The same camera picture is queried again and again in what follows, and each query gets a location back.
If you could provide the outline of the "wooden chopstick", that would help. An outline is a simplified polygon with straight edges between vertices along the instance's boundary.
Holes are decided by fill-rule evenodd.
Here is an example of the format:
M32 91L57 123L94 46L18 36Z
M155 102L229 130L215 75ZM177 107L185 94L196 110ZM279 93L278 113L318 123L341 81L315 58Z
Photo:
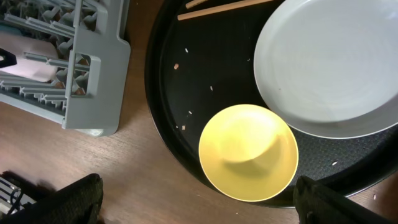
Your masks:
M195 17L201 17L201 16L206 16L210 14L216 14L219 12L224 12L224 11L230 11L233 9L239 9L242 7L248 7L252 6L255 4L262 4L265 2L270 2L272 0L244 0L244 1L238 1L238 2L233 2L229 4L224 4L221 6L215 6L215 7L210 7L208 9L202 9L199 11L193 11L193 12L188 12L185 14L181 14L177 16L177 19L179 21L186 20L186 19L192 19Z
M188 3L186 3L185 7L187 9L190 9L190 8L192 8L194 6L197 6L197 5L199 5L199 4L201 4L201 3L205 2L205 1L207 1L207 0L192 0L192 1L188 2Z

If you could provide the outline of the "pink cup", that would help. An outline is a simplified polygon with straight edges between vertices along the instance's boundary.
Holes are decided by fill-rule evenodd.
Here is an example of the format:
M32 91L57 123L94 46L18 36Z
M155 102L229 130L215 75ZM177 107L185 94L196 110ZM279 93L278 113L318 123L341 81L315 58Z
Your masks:
M2 72L38 82L55 77L57 67L48 65L46 59L41 62L25 58L25 53L58 58L57 50L50 42L1 31L1 49L14 54L17 59L16 65L1 68Z

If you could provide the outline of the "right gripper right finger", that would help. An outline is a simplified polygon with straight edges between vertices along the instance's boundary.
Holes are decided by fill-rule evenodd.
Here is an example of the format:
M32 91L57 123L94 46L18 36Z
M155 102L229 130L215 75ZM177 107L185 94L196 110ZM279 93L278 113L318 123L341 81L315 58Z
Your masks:
M300 224L392 223L307 176L297 179L293 198Z

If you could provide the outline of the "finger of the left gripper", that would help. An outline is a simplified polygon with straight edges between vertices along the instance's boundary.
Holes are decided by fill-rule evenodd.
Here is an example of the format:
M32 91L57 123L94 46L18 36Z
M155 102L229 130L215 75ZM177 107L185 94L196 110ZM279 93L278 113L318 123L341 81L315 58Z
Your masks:
M0 68L10 67L17 64L16 56L7 50L0 49Z

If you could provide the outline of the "grey plate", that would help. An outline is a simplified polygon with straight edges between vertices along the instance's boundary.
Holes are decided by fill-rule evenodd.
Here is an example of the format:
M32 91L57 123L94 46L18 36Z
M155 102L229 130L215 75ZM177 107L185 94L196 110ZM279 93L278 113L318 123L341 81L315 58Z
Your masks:
M397 124L397 2L284 1L254 52L266 105L312 136L358 138Z

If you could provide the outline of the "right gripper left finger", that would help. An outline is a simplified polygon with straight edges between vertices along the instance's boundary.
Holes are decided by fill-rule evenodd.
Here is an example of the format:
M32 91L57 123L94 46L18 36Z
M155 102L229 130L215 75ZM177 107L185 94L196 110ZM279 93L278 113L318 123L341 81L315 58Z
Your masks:
M101 223L103 180L89 174L60 189L1 174L1 223Z

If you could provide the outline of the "yellow bowl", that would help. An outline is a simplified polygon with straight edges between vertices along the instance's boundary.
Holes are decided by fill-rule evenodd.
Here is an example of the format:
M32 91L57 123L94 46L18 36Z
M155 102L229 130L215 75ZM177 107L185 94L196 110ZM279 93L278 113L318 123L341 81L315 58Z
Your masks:
M274 112L249 104L215 114L203 128L198 155L210 183L243 202L279 195L293 180L299 164L290 127Z

